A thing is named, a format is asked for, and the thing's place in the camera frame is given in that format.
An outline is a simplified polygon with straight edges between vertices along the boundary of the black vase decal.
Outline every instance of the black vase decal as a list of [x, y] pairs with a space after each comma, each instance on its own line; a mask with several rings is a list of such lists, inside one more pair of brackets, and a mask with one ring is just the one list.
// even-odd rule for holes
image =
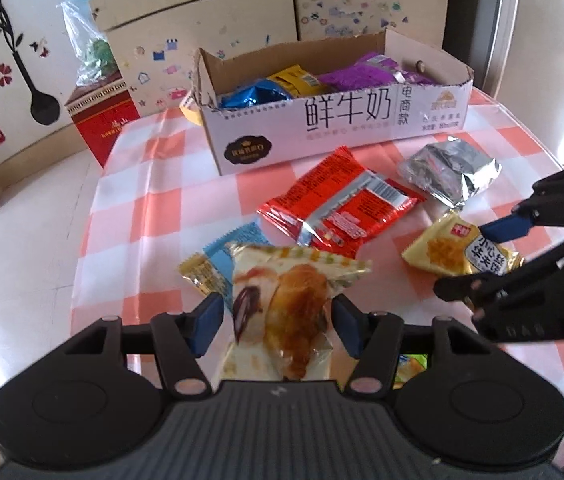
[[20, 70], [22, 78], [31, 92], [31, 117], [33, 117], [37, 123], [44, 124], [44, 126], [55, 123], [60, 117], [60, 104], [57, 102], [55, 97], [41, 92], [33, 84], [31, 76], [29, 75], [28, 70], [22, 62], [22, 58], [17, 51], [17, 48], [22, 43], [24, 35], [20, 33], [18, 37], [15, 38], [11, 19], [2, 5], [2, 0], [0, 0], [0, 36], [4, 38], [4, 41], [9, 47], [15, 64]]

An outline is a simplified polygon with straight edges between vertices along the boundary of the blue snack package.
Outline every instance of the blue snack package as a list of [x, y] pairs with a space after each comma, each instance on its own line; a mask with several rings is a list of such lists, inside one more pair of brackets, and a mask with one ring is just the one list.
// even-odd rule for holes
[[291, 95], [274, 81], [261, 79], [223, 97], [220, 108], [248, 108], [291, 98]]
[[203, 251], [206, 257], [228, 282], [228, 291], [224, 295], [224, 303], [230, 310], [230, 306], [233, 304], [233, 259], [226, 248], [228, 242], [258, 245], [270, 245], [271, 243], [264, 236], [259, 226], [255, 222], [251, 222], [226, 233], [204, 247]]

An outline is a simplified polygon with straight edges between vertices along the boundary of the croissant image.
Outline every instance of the croissant image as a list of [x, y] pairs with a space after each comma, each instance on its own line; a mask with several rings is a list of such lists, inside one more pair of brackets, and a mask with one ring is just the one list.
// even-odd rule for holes
[[310, 264], [279, 276], [265, 314], [264, 344], [284, 377], [299, 380], [306, 374], [328, 298], [326, 276]]

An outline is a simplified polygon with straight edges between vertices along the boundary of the checkered tablecloth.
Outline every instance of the checkered tablecloth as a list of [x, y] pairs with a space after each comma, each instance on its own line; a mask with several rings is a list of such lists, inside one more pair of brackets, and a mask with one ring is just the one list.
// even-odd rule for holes
[[[505, 216], [531, 193], [536, 180], [559, 166], [505, 108], [474, 90], [464, 131], [454, 134], [494, 156], [502, 173], [493, 186], [471, 199], [462, 216], [482, 224]], [[418, 137], [353, 149], [371, 170], [395, 178], [396, 164], [444, 135]], [[191, 310], [197, 289], [177, 274], [190, 254], [252, 221], [267, 199], [285, 192], [323, 156], [313, 156], [239, 175], [218, 176], [202, 128], [167, 110], [127, 124], [108, 159], [89, 217], [73, 288], [72, 332], [105, 314], [124, 323], [145, 323], [165, 311]], [[470, 325], [461, 303], [434, 297], [432, 274], [412, 269], [400, 253], [443, 208], [429, 200], [366, 244], [359, 257], [373, 260], [373, 273], [347, 295], [361, 309], [389, 310], [406, 322], [429, 324], [447, 314]], [[288, 244], [272, 226], [262, 227], [273, 243]], [[533, 256], [562, 241], [564, 230], [535, 228], [512, 246]], [[232, 337], [225, 317], [207, 355], [200, 360], [208, 377]], [[508, 351], [555, 384], [564, 394], [564, 342], [509, 346]], [[564, 466], [564, 441], [556, 464]]]

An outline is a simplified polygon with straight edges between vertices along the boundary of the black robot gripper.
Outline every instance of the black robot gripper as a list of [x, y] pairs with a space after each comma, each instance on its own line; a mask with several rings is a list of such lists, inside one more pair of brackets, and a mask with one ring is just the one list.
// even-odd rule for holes
[[[332, 322], [359, 359], [334, 381], [223, 381], [196, 358], [222, 324], [209, 295], [188, 314], [105, 317], [0, 389], [0, 480], [558, 479], [564, 399], [459, 322], [404, 325], [343, 295]], [[126, 367], [155, 356], [162, 388]], [[400, 354], [429, 368], [393, 390]]]

